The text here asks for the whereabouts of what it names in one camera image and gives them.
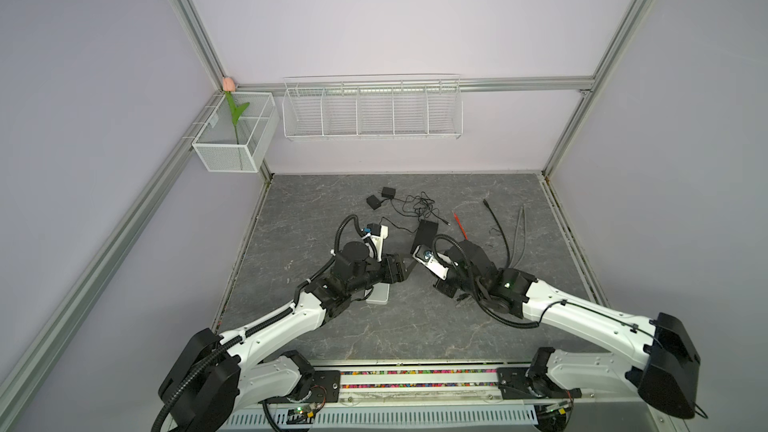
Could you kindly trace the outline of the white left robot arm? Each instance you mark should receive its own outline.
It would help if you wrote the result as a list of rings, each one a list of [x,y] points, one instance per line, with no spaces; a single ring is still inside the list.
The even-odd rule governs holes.
[[[384,250],[388,235],[385,225],[361,226],[357,215],[345,217],[331,257],[287,304],[235,329],[195,333],[161,382],[162,407],[152,430],[172,419],[179,431],[216,431],[241,406],[310,394],[313,366],[300,353],[281,349],[367,300],[376,285],[407,279],[401,256]]]

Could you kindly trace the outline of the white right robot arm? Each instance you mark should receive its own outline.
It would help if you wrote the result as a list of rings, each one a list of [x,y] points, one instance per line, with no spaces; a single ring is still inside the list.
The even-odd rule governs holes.
[[[469,295],[490,318],[511,328],[555,327],[623,359],[622,377],[651,407],[688,420],[704,417],[697,402],[701,357],[682,320],[632,315],[583,300],[514,267],[500,268],[477,244],[436,235],[413,258],[452,298]]]

